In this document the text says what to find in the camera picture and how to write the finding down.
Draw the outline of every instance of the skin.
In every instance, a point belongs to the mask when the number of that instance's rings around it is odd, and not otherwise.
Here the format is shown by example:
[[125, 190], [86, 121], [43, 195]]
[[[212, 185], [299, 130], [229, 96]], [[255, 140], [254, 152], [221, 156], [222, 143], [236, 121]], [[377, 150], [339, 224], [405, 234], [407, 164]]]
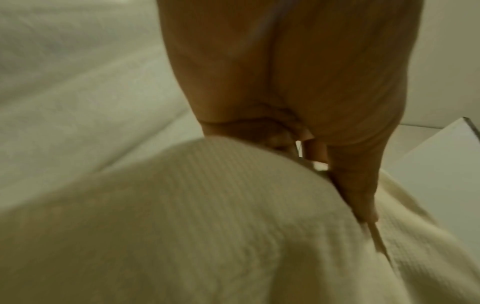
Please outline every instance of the skin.
[[327, 162], [375, 222], [422, 0], [157, 0], [173, 72], [205, 135]]

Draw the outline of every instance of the cream-colored cloth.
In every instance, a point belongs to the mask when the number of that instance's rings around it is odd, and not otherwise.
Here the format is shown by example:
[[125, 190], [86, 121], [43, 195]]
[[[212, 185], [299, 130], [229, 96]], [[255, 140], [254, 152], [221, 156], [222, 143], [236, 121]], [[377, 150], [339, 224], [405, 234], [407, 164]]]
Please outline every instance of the cream-colored cloth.
[[322, 173], [190, 142], [3, 210], [0, 302], [480, 303], [475, 263], [386, 176], [377, 205], [369, 229]]

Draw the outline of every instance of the white wall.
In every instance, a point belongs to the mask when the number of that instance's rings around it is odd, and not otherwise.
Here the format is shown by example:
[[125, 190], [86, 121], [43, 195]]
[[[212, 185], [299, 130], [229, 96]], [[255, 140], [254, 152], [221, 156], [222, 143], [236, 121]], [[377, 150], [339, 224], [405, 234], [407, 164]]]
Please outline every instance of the white wall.
[[410, 69], [406, 124], [480, 126], [480, 0], [426, 0]]

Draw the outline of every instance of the hand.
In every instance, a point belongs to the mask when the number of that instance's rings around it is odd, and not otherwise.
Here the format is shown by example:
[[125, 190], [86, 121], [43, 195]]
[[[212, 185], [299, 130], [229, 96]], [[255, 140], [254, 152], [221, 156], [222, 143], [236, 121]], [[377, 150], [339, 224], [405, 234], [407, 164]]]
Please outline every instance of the hand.
[[174, 74], [205, 135], [328, 163], [375, 222], [382, 155], [405, 106], [422, 0], [158, 0]]

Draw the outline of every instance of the white waffle-textured fabric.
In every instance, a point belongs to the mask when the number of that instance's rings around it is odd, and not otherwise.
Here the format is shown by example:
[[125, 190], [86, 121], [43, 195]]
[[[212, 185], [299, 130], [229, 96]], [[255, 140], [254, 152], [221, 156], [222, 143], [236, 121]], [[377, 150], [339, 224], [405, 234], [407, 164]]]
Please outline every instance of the white waffle-textured fabric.
[[202, 139], [0, 214], [0, 302], [480, 303], [480, 271], [388, 177], [359, 224], [323, 173]]

